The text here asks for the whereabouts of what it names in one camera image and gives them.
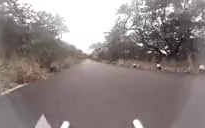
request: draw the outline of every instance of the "asphalt road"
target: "asphalt road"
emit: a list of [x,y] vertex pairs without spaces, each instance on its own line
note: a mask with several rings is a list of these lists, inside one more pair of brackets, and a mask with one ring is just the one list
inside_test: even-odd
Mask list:
[[52,128],[65,120],[72,128],[131,128],[135,118],[144,128],[205,128],[205,76],[87,60],[5,99],[23,127],[44,115]]

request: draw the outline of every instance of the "road edge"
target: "road edge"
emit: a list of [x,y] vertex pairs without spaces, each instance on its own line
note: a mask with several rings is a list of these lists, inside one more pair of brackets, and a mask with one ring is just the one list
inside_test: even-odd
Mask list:
[[4,92],[0,93],[0,95],[1,95],[1,96],[8,95],[8,94],[10,94],[10,93],[12,93],[12,92],[14,92],[14,91],[16,91],[16,90],[18,90],[18,89],[20,89],[20,88],[26,86],[26,85],[29,85],[29,84],[30,84],[30,83],[26,83],[26,84],[18,85],[18,86],[14,87],[14,88],[7,89],[7,90],[5,90]]

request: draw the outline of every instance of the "vegetation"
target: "vegetation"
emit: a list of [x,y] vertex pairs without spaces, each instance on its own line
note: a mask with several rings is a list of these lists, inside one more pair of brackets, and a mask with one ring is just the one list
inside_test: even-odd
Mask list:
[[60,39],[64,32],[68,28],[59,15],[0,0],[0,86],[45,78],[52,64],[66,67],[70,58],[80,58],[81,50]]
[[205,64],[205,0],[133,0],[117,17],[90,47],[99,59]]

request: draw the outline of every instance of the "foliage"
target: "foliage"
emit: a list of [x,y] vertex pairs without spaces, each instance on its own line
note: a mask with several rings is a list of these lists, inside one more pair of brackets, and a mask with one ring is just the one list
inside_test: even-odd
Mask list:
[[205,58],[205,0],[133,0],[117,16],[105,41],[112,60],[128,47],[139,59]]
[[35,12],[30,4],[17,0],[0,0],[0,56],[9,59],[14,54],[35,59],[49,67],[53,61],[78,56],[75,46],[60,40],[68,32],[58,14]]

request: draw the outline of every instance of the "sky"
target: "sky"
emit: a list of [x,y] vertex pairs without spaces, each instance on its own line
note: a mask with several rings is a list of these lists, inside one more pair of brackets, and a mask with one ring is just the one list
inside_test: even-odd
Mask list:
[[36,11],[58,13],[66,20],[69,33],[62,40],[88,53],[92,43],[104,41],[104,32],[115,22],[115,13],[129,0],[19,0]]

